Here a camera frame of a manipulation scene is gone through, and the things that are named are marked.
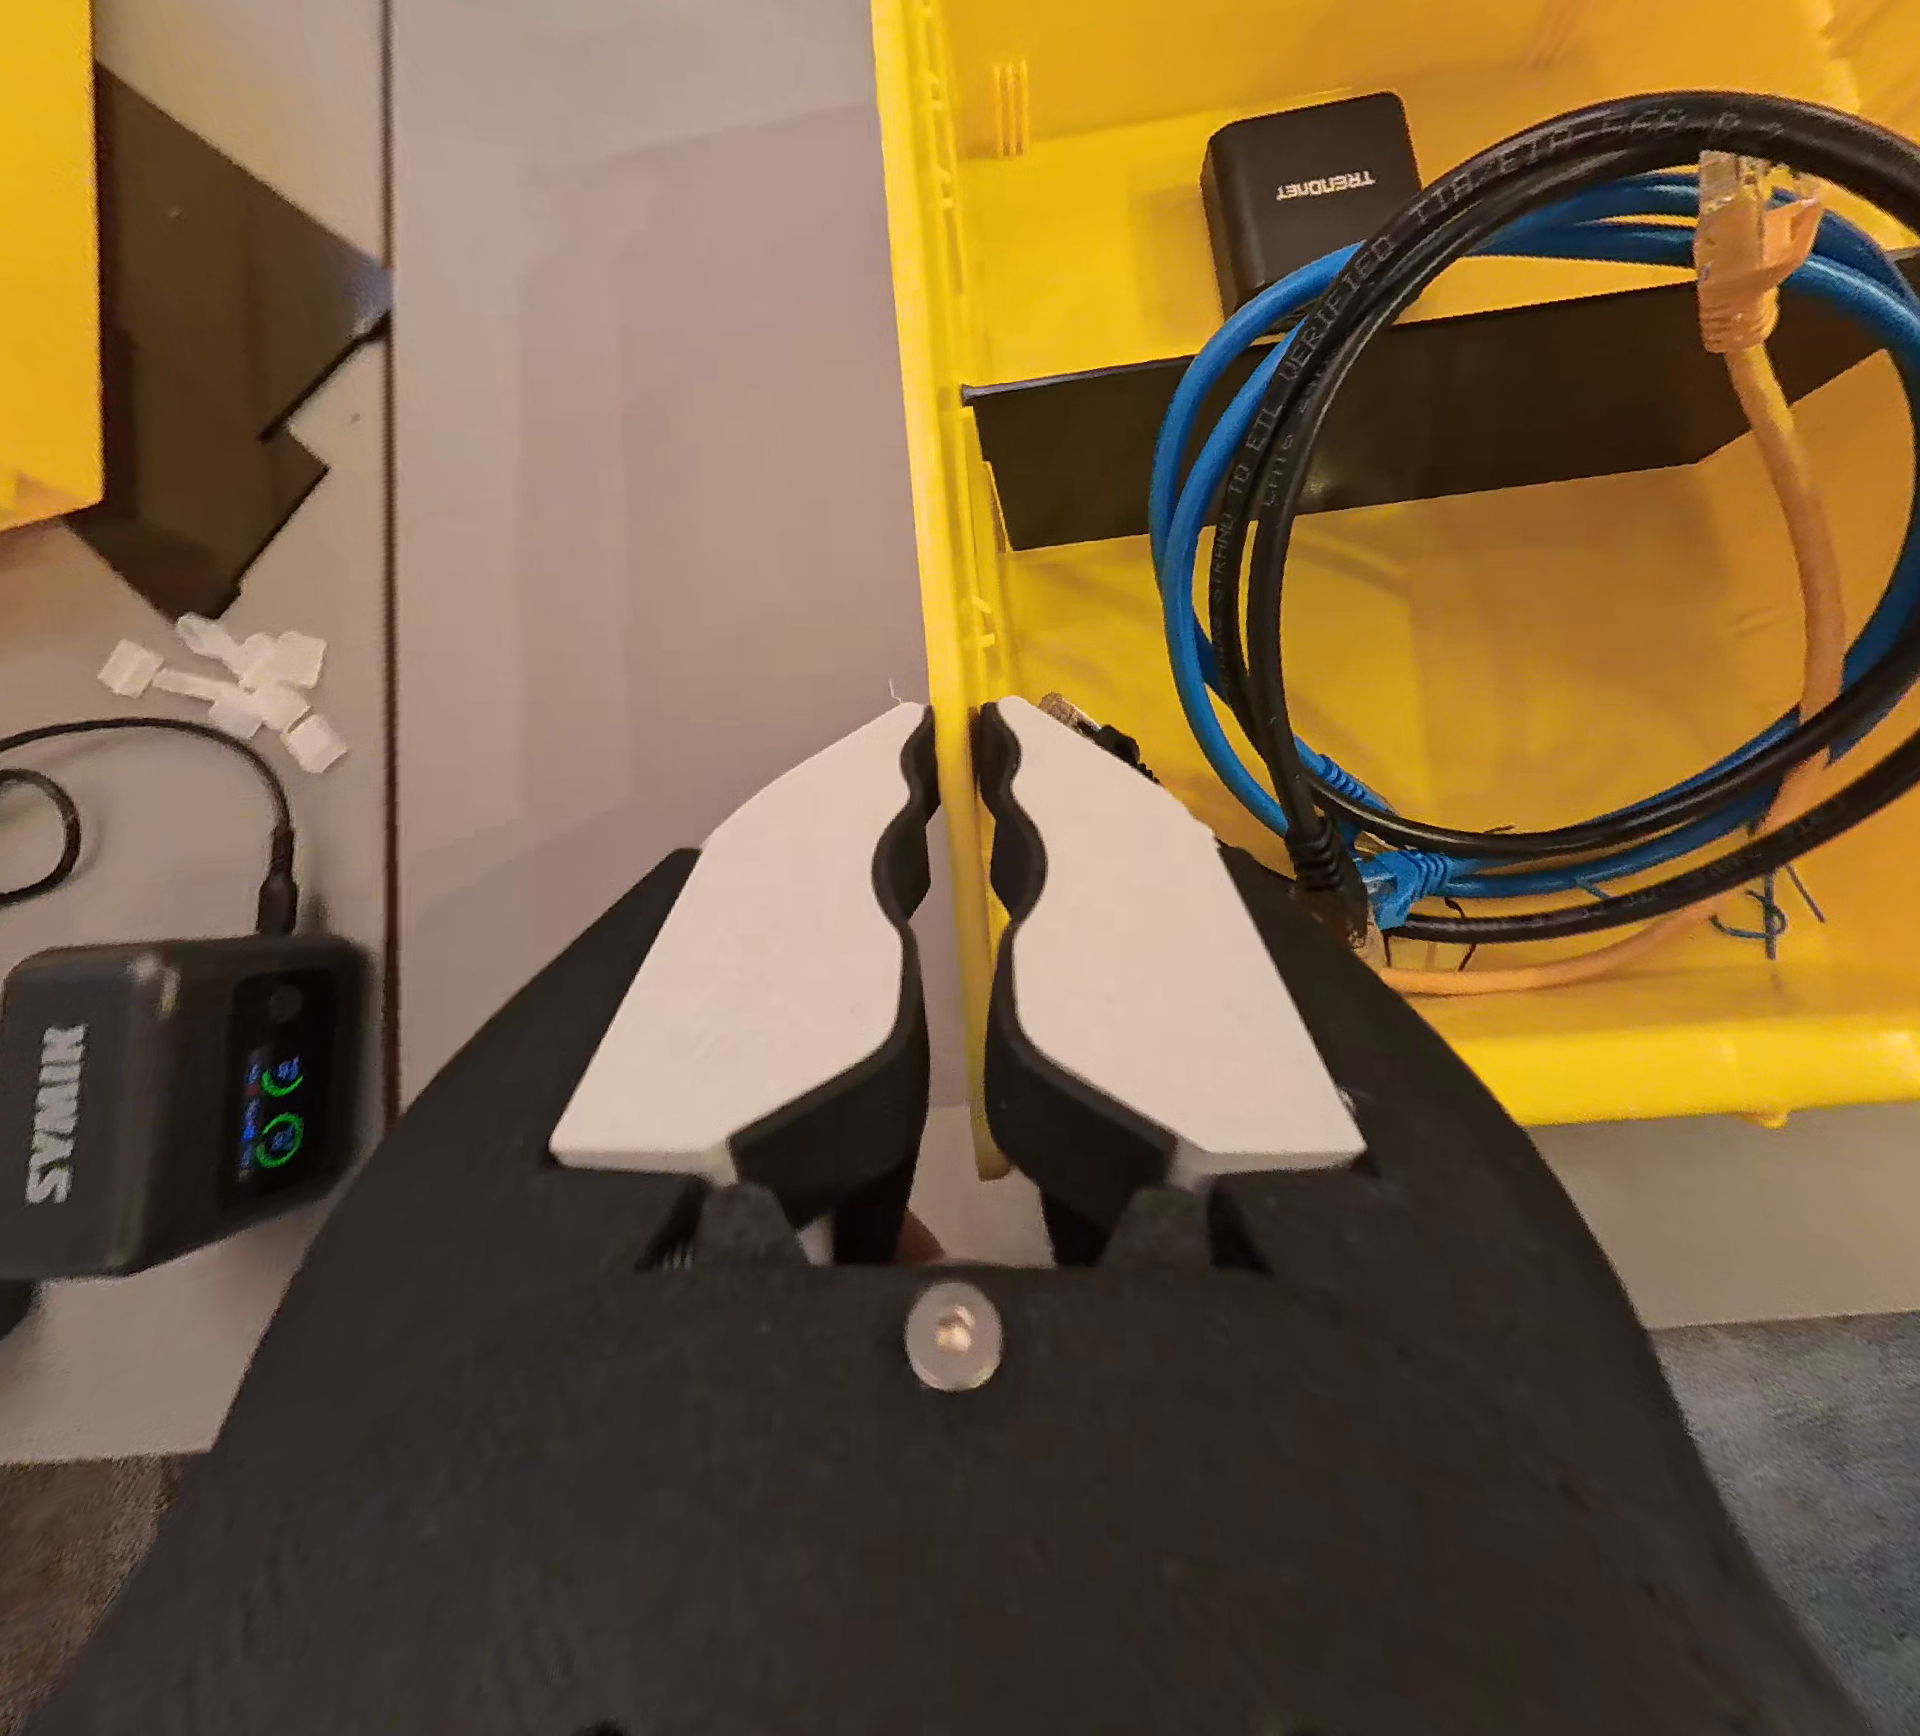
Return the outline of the blue twist tie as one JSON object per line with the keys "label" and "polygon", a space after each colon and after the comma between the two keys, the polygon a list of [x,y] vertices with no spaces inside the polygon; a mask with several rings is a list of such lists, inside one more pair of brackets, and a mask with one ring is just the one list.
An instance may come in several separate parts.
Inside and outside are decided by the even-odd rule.
{"label": "blue twist tie", "polygon": [[1768,962],[1777,962],[1798,918],[1819,928],[1828,924],[1803,872],[1786,864],[1735,891],[1709,924],[1725,939],[1758,946]]}

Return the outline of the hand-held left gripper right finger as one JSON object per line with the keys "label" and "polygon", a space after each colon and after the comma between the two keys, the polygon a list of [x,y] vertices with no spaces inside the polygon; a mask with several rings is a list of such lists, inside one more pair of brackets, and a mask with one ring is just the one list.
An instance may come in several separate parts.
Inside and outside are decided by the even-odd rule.
{"label": "hand-held left gripper right finger", "polygon": [[1215,832],[1023,697],[977,717],[1004,911],[983,1106],[1004,1159],[1092,1236],[1133,1203],[1349,1170],[1353,1106]]}

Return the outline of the black battery pack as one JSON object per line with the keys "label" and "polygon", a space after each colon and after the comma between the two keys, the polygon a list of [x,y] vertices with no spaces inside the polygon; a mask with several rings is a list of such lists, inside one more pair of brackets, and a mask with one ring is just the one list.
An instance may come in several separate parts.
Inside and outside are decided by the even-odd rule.
{"label": "black battery pack", "polygon": [[333,935],[39,952],[4,981],[2,1281],[140,1274],[326,1196],[372,962]]}

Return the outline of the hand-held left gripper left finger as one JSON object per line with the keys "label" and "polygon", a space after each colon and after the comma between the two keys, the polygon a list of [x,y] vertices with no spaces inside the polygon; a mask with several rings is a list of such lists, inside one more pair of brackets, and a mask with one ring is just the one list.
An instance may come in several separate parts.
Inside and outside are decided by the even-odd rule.
{"label": "hand-held left gripper left finger", "polygon": [[930,1112],[912,917],[934,713],[898,703],[700,844],[549,1139],[558,1167],[756,1187],[797,1229],[900,1229]]}

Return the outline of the black network switch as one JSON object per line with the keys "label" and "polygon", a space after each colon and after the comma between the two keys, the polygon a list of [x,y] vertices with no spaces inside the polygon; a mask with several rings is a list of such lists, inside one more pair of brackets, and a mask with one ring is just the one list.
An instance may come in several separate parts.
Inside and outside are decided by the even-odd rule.
{"label": "black network switch", "polygon": [[1219,129],[1204,151],[1201,194],[1223,314],[1369,240],[1423,187],[1406,107],[1390,91]]}

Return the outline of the pile of white plastic clips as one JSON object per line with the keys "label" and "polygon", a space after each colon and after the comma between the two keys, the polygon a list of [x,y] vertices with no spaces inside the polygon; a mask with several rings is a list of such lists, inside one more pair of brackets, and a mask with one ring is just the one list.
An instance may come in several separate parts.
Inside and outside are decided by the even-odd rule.
{"label": "pile of white plastic clips", "polygon": [[161,648],[122,638],[99,668],[99,684],[129,703],[161,695],[199,706],[217,734],[244,747],[273,739],[306,775],[326,775],[348,758],[348,741],[318,708],[329,663],[322,636],[241,636],[200,613],[172,621],[172,636],[195,665],[170,665]]}

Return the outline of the black bin divider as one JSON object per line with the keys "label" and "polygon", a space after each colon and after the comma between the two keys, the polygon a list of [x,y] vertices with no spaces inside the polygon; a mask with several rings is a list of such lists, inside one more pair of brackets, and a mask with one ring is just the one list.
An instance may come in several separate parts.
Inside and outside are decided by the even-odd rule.
{"label": "black bin divider", "polygon": [[325,482],[294,420],[389,330],[393,278],[105,67],[94,111],[105,497],[68,527],[211,621]]}
{"label": "black bin divider", "polygon": [[[965,390],[1016,550],[1148,528],[1188,359]],[[1304,513],[1693,467],[1742,433],[1689,285],[1398,323],[1316,446]]]}

